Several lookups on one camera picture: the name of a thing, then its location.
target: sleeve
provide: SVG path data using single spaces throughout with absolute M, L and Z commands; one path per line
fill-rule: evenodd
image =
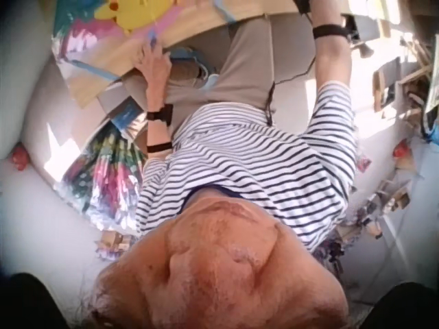
M 143 168 L 142 188 L 137 202 L 136 226 L 139 233 L 147 225 L 148 215 L 158 193 L 160 181 L 166 172 L 167 165 L 160 159 L 148 160 Z
M 356 171 L 357 141 L 349 88 L 327 82 L 317 96 L 309 127 L 301 138 L 329 174 L 333 188 L 347 203 Z

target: colorful painting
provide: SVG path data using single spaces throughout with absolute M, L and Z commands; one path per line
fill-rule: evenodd
M 54 53 L 91 49 L 109 36 L 147 38 L 160 34 L 177 18 L 177 0 L 58 0 L 54 25 Z

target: navy and white striped shirt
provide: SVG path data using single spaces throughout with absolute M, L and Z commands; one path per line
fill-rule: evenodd
M 174 153 L 145 165 L 138 231 L 175 218 L 193 189 L 216 185 L 264 208 L 313 250 L 347 207 L 355 174 L 353 119 L 350 91 L 337 82 L 320 89 L 299 136 L 268 127 L 265 113 L 246 104 L 201 107 L 176 133 Z

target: hand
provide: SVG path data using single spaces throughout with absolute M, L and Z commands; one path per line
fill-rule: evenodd
M 134 59 L 134 67 L 143 74 L 148 83 L 148 112 L 158 112 L 165 104 L 167 82 L 172 68 L 169 55 L 170 53 L 163 53 L 160 44 L 157 43 L 151 49 L 148 43 L 142 46 Z

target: cushion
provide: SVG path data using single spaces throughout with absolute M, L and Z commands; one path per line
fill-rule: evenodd
M 0 29 L 0 159 L 19 141 L 27 103 L 51 54 L 38 1 L 11 1 Z

